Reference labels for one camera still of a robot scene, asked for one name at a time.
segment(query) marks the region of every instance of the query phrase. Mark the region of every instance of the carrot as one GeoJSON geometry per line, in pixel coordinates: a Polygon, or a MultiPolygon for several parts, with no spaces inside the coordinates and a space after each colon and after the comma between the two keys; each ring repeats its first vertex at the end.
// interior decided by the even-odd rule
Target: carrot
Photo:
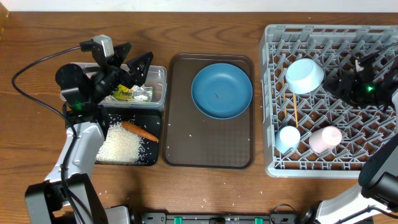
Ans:
{"type": "Polygon", "coordinates": [[[122,128],[124,128],[125,130],[134,133],[136,135],[139,135],[143,138],[149,139],[151,141],[159,141],[159,139],[157,137],[155,137],[153,134],[145,131],[144,129],[141,129],[140,127],[138,127],[135,124],[132,124],[128,121],[123,121],[122,122],[122,128]]]}

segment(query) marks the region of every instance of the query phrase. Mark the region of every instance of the white cup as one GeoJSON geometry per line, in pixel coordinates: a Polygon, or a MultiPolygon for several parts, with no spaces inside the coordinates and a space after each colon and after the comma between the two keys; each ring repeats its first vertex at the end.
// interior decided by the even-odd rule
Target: white cup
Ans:
{"type": "Polygon", "coordinates": [[[299,146],[300,131],[293,126],[286,126],[278,131],[275,136],[275,147],[282,154],[291,148],[299,146]]]}
{"type": "Polygon", "coordinates": [[[312,150],[321,153],[328,149],[333,149],[340,144],[343,139],[341,131],[333,126],[322,128],[315,131],[308,140],[312,150]]]}
{"type": "Polygon", "coordinates": [[[311,59],[303,58],[287,68],[285,78],[292,93],[304,94],[321,85],[324,76],[321,66],[311,59]]]}

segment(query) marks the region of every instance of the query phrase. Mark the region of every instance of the rice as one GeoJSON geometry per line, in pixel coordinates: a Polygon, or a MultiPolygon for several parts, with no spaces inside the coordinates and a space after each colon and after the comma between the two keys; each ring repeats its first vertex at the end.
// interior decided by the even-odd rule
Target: rice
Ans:
{"type": "Polygon", "coordinates": [[[140,152],[144,152],[141,144],[143,139],[126,131],[121,126],[121,122],[111,125],[108,129],[106,141],[99,149],[96,156],[97,162],[101,164],[134,164],[142,157],[140,152]]]}

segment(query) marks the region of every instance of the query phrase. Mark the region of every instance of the food package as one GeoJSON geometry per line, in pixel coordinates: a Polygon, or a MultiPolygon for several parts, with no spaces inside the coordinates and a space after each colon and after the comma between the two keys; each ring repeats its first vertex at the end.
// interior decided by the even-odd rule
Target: food package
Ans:
{"type": "Polygon", "coordinates": [[[119,85],[118,89],[113,93],[113,97],[119,101],[140,101],[151,102],[153,87],[141,87],[134,85],[131,89],[123,85],[119,85]]]}

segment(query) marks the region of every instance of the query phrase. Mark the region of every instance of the cable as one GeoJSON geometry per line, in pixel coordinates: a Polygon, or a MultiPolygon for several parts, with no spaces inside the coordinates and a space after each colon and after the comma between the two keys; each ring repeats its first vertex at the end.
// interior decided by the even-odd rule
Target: cable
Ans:
{"type": "Polygon", "coordinates": [[[383,51],[385,51],[385,50],[387,50],[387,49],[389,49],[390,47],[395,46],[395,45],[398,45],[398,42],[392,43],[392,44],[390,44],[390,45],[388,45],[388,46],[386,46],[386,47],[383,47],[381,50],[377,51],[376,53],[377,53],[377,54],[381,54],[383,51]]]}
{"type": "Polygon", "coordinates": [[[43,61],[48,60],[48,59],[50,59],[50,58],[54,58],[54,57],[56,57],[56,56],[59,56],[59,55],[62,55],[62,54],[65,54],[65,53],[71,52],[72,50],[77,50],[77,49],[80,49],[80,46],[78,46],[78,47],[72,47],[72,48],[67,49],[67,50],[63,50],[63,51],[61,51],[61,52],[58,52],[58,53],[55,53],[55,54],[53,54],[53,55],[44,57],[44,58],[42,58],[42,59],[40,59],[40,60],[37,60],[37,61],[31,63],[30,65],[28,65],[28,66],[24,67],[23,69],[19,70],[19,71],[13,76],[13,78],[12,78],[12,85],[13,85],[13,87],[14,87],[22,96],[24,96],[24,97],[26,97],[26,98],[28,98],[28,99],[30,99],[30,100],[33,100],[34,102],[36,102],[36,103],[38,103],[38,104],[40,104],[40,105],[42,105],[42,106],[48,108],[49,110],[51,110],[51,111],[53,111],[54,113],[56,113],[57,115],[59,115],[61,118],[63,118],[63,119],[66,121],[66,123],[69,125],[70,129],[72,130],[72,132],[73,132],[72,142],[71,142],[71,144],[69,145],[69,148],[68,148],[68,150],[67,150],[67,153],[65,154],[65,157],[63,158],[62,164],[60,165],[60,168],[61,168],[61,183],[62,183],[62,188],[63,188],[63,191],[64,191],[64,193],[65,193],[65,196],[67,196],[67,200],[68,200],[69,203],[70,203],[70,206],[72,207],[73,211],[76,213],[76,215],[77,215],[77,217],[78,217],[80,223],[85,224],[83,217],[81,216],[79,210],[78,210],[77,207],[76,207],[75,202],[72,200],[72,198],[71,198],[71,196],[70,196],[70,194],[69,194],[68,185],[67,185],[67,183],[65,182],[65,172],[66,172],[66,170],[67,170],[67,167],[65,167],[65,166],[66,166],[66,164],[67,164],[67,162],[68,162],[68,160],[69,160],[69,157],[70,157],[70,154],[71,154],[71,152],[72,152],[73,146],[74,146],[75,143],[76,143],[76,139],[78,138],[78,137],[77,137],[76,129],[73,127],[73,125],[71,124],[71,122],[69,122],[68,118],[67,118],[66,116],[64,116],[63,114],[61,114],[61,112],[57,111],[55,108],[53,108],[52,106],[50,106],[50,105],[44,103],[43,101],[40,101],[40,100],[34,98],[33,96],[28,95],[27,93],[23,92],[20,88],[18,88],[18,86],[16,85],[16,80],[17,80],[18,76],[19,76],[22,72],[28,70],[29,68],[33,67],[34,65],[37,65],[37,64],[40,63],[40,62],[43,62],[43,61]]]}
{"type": "Polygon", "coordinates": [[[382,213],[383,215],[387,215],[387,216],[390,217],[390,218],[398,219],[398,215],[393,215],[393,214],[388,213],[388,212],[386,212],[386,211],[384,211],[384,210],[381,210],[380,208],[371,207],[371,209],[376,210],[376,211],[382,213]]]}
{"type": "MultiPolygon", "coordinates": [[[[296,223],[297,218],[299,217],[299,215],[298,215],[298,213],[296,212],[296,210],[295,210],[291,205],[286,204],[286,203],[282,203],[282,204],[277,205],[277,206],[272,210],[271,215],[273,215],[273,214],[275,214],[275,213],[278,213],[278,214],[279,214],[279,212],[277,211],[277,209],[280,208],[280,207],[289,207],[289,208],[291,208],[291,209],[293,210],[294,214],[296,215],[296,218],[295,218],[295,220],[294,220],[294,223],[296,223]]],[[[269,219],[269,220],[271,221],[272,224],[276,224],[276,223],[275,223],[274,217],[271,217],[271,215],[270,215],[270,219],[269,219]]]]}
{"type": "Polygon", "coordinates": [[[346,218],[344,218],[344,219],[342,219],[342,220],[338,220],[338,222],[336,222],[335,224],[342,224],[342,223],[345,223],[345,222],[347,222],[347,221],[349,221],[349,220],[351,220],[351,219],[353,219],[353,218],[356,218],[356,217],[358,217],[358,216],[360,216],[360,215],[362,215],[362,214],[365,214],[365,213],[367,213],[367,212],[371,212],[372,210],[376,210],[376,211],[378,211],[378,212],[380,212],[380,213],[382,213],[382,214],[384,214],[384,215],[387,215],[387,216],[390,217],[390,218],[398,219],[398,215],[390,214],[390,213],[388,213],[388,212],[386,212],[386,211],[384,211],[384,210],[382,210],[382,209],[380,209],[380,208],[377,208],[377,207],[375,207],[375,206],[368,206],[368,207],[366,207],[364,210],[361,210],[361,211],[359,211],[359,212],[357,212],[357,213],[355,213],[355,214],[352,214],[352,215],[350,215],[350,216],[348,216],[348,217],[346,217],[346,218]]]}

